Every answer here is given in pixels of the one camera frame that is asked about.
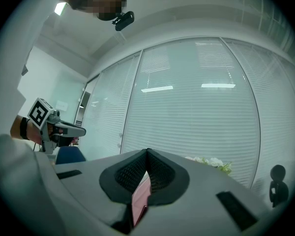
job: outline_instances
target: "flower bouquet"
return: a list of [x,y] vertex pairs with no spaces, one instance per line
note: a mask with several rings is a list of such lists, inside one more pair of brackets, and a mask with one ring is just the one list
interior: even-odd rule
[[213,166],[217,168],[218,170],[225,172],[227,175],[229,175],[232,172],[232,169],[231,169],[232,162],[223,164],[223,162],[217,158],[211,158],[210,160],[207,160],[204,157],[199,158],[199,157],[186,156],[185,158],[189,160],[197,161],[199,163],[204,163],[204,164]]

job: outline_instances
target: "ceiling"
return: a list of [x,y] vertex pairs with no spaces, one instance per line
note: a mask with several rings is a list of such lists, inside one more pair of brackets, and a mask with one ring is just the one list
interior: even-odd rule
[[125,12],[129,10],[134,12],[135,22],[116,32],[109,22],[67,6],[61,16],[49,16],[36,46],[87,77],[96,62],[117,44],[174,20],[235,21],[268,35],[286,52],[294,39],[286,20],[269,0],[127,0]]

